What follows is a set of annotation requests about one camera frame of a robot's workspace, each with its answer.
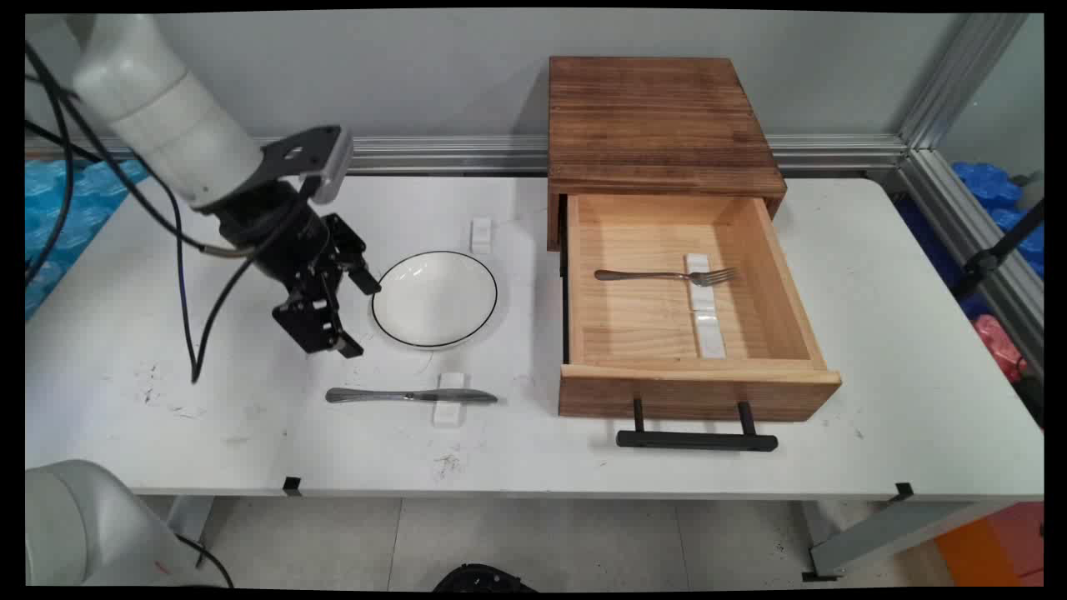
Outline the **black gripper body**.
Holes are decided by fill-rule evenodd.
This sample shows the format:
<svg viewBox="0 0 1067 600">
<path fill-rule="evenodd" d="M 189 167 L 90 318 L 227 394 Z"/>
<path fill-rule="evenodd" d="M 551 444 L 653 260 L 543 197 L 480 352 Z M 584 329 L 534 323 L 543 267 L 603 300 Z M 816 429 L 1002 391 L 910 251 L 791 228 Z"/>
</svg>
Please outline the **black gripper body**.
<svg viewBox="0 0 1067 600">
<path fill-rule="evenodd" d="M 308 205 L 321 181 L 270 181 L 234 198 L 218 210 L 218 231 L 238 249 L 254 248 L 254 266 L 264 277 L 296 286 L 312 274 L 336 283 L 325 258 L 334 247 L 324 217 Z"/>
</svg>

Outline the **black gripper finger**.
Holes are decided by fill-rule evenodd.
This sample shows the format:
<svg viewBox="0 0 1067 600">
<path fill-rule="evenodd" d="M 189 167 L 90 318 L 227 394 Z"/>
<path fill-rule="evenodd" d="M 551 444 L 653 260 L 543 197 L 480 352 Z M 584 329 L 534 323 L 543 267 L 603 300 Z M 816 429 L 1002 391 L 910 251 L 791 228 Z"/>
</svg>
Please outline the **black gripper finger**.
<svg viewBox="0 0 1067 600">
<path fill-rule="evenodd" d="M 301 271 L 287 285 L 286 301 L 272 307 L 272 318 L 307 354 L 336 351 L 357 358 L 363 347 L 343 329 L 337 288 L 343 270 Z"/>
<path fill-rule="evenodd" d="M 331 240 L 335 250 L 330 254 L 330 260 L 346 273 L 350 280 L 357 285 L 359 290 L 366 296 L 373 296 L 381 293 L 381 285 L 378 278 L 369 269 L 363 254 L 366 252 L 366 243 L 359 234 L 351 228 L 339 215 L 325 215 L 323 217 L 327 228 L 330 231 Z"/>
</svg>

